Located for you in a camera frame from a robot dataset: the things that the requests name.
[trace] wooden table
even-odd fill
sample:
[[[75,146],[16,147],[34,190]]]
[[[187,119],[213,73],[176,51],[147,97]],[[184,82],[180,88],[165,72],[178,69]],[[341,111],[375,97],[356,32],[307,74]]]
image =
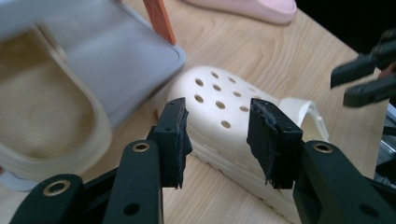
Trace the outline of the wooden table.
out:
[[[177,43],[186,51],[184,71],[211,65],[234,73],[263,91],[313,100],[333,144],[366,176],[373,177],[387,103],[342,106],[345,87],[330,90],[330,73],[357,53],[298,11],[287,26],[165,0]],[[147,17],[143,1],[125,3]],[[157,120],[146,102],[114,131],[108,153],[83,175],[88,181],[114,167],[124,147],[144,139]],[[7,223],[26,196],[0,186],[0,223]],[[263,201],[221,172],[188,157],[183,189],[164,189],[165,223],[288,223]]]

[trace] black mechanical part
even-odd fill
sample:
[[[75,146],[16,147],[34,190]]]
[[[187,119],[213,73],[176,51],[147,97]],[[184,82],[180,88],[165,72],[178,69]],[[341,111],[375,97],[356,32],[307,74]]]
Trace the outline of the black mechanical part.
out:
[[[396,73],[351,87],[344,93],[344,105],[362,107],[396,95]]]
[[[162,187],[182,186],[191,152],[187,116],[184,98],[168,103],[148,140],[124,149],[120,167],[85,185],[77,175],[44,180],[11,223],[163,223]]]
[[[186,156],[192,152],[188,137],[185,99],[169,102],[163,109],[153,140],[160,147],[162,183],[165,188],[183,187],[183,171],[186,167]]]
[[[280,145],[285,124],[293,127],[292,121],[269,102],[251,102],[247,141],[252,153],[274,188],[288,189],[277,183],[295,182],[293,198],[302,223],[396,223],[394,189],[362,176],[338,147],[304,143],[298,127],[286,132],[291,138]],[[279,158],[288,162],[274,164]]]
[[[297,181],[293,197],[303,223],[395,223],[395,211],[338,147],[320,141],[305,143],[301,165],[310,186]],[[320,203],[319,214],[305,203],[311,201]]]
[[[391,40],[396,40],[396,27],[382,33],[381,38],[379,39],[379,43],[383,44]]]
[[[384,41],[384,43],[373,47],[372,54],[378,59],[376,66],[379,69],[382,70],[388,67],[390,63],[396,61],[396,39],[392,38],[391,40]]]
[[[160,150],[149,140],[123,153],[103,223],[163,223]]]
[[[396,183],[396,159],[377,165],[375,171],[379,175],[386,177],[391,183]]]
[[[303,131],[274,104],[251,99],[247,143],[275,189],[291,189],[292,156],[298,153]]]
[[[77,175],[46,179],[23,200],[10,223],[76,223],[87,203],[83,190]]]
[[[360,54],[355,61],[334,68],[331,74],[330,88],[371,75],[377,61],[378,59],[372,54]]]

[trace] orange object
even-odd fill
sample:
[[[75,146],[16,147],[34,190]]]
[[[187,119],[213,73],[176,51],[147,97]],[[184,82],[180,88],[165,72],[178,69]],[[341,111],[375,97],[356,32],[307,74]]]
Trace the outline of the orange object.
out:
[[[155,32],[172,45],[175,45],[175,36],[163,0],[143,0],[143,2]]]

